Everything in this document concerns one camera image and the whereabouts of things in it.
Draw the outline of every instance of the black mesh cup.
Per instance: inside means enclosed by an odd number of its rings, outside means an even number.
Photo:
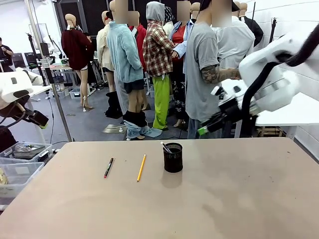
[[[177,173],[183,169],[183,147],[178,143],[168,143],[166,146],[172,153],[168,153],[164,148],[164,169],[169,173]]]

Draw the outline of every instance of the tattoo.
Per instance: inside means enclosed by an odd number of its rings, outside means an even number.
[[[207,84],[217,84],[229,78],[240,77],[238,69],[219,68],[219,65],[207,66],[201,70],[203,81]]]

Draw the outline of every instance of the pen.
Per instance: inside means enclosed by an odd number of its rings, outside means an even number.
[[[170,149],[169,149],[163,142],[161,142],[161,144],[162,144],[163,148],[164,148],[168,153],[172,153],[172,152],[170,151]]]
[[[143,161],[142,161],[142,164],[141,164],[141,168],[140,168],[140,172],[139,172],[139,176],[138,176],[138,182],[139,182],[141,174],[142,174],[142,170],[143,170],[145,159],[146,159],[146,154],[144,154],[144,158],[143,158]]]
[[[104,178],[106,178],[106,176],[108,176],[108,173],[109,173],[109,171],[110,171],[110,168],[111,168],[111,166],[112,166],[112,163],[113,163],[113,158],[111,158],[111,160],[110,160],[110,163],[109,163],[109,165],[108,165],[108,168],[106,169],[106,172],[105,172],[105,174],[104,174]]]

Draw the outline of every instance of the yellow pencil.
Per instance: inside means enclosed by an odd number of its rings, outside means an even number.
[[[145,159],[146,159],[146,154],[144,154],[144,158],[143,158],[143,161],[142,161],[142,164],[141,164],[141,168],[140,168],[140,172],[139,172],[139,176],[138,176],[138,182],[139,182],[141,174],[142,174],[142,170],[143,170]]]

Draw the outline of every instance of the black and white headscarf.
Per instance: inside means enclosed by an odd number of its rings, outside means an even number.
[[[165,22],[173,21],[175,17],[171,13],[171,8],[169,6],[165,7]]]

